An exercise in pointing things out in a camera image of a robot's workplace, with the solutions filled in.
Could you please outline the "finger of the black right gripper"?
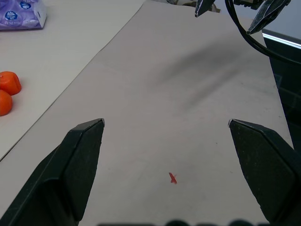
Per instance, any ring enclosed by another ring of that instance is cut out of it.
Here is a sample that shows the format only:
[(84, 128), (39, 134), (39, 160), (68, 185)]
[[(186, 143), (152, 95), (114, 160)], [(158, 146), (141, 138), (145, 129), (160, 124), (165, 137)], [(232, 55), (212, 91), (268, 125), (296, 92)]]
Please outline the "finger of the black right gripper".
[(261, 31), (264, 27), (275, 20), (284, 7), (290, 2), (291, 0), (266, 0), (259, 9), (246, 33), (254, 34)]
[(199, 17), (212, 9), (215, 0), (197, 0), (195, 7), (195, 17)]

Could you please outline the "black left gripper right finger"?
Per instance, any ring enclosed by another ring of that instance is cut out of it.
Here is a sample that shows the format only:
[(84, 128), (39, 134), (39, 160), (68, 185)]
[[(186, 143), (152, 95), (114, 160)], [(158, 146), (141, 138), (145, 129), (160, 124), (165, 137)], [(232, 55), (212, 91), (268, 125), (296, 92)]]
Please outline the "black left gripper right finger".
[(228, 123), (244, 178), (272, 225), (301, 226), (301, 153), (274, 130)]

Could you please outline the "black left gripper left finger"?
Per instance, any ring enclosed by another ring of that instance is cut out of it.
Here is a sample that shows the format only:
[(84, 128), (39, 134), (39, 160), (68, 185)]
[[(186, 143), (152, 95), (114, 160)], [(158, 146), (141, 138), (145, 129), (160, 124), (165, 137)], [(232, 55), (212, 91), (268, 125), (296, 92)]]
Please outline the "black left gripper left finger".
[(0, 226), (78, 226), (94, 183), (104, 119), (77, 125), (30, 175)]

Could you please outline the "small orange mandarin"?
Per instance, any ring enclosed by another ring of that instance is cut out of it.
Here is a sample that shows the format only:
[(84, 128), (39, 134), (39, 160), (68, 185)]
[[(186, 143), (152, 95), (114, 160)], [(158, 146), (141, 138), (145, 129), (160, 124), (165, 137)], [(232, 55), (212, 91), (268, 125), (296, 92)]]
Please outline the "small orange mandarin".
[(0, 116), (8, 114), (13, 106), (13, 100), (10, 94), (0, 90)]
[(4, 71), (0, 72), (0, 89), (12, 96), (18, 94), (22, 86), (18, 76), (14, 72)]

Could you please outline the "grey cardboard sheet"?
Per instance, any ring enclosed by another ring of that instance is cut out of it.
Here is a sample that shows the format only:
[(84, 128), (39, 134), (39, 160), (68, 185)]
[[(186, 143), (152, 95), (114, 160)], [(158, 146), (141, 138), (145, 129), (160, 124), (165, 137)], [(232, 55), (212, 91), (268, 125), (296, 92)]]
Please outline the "grey cardboard sheet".
[(105, 128), (81, 226), (266, 221), (228, 122), (291, 137), (269, 59), (228, 15), (145, 2), (0, 162), (0, 217), (67, 132), (97, 118)]

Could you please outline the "purple tissue pack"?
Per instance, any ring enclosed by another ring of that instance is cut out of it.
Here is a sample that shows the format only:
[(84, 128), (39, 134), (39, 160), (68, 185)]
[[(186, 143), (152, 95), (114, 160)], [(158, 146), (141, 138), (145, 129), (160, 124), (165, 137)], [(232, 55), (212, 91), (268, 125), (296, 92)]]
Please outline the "purple tissue pack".
[(43, 0), (0, 0), (0, 31), (42, 29), (46, 18)]

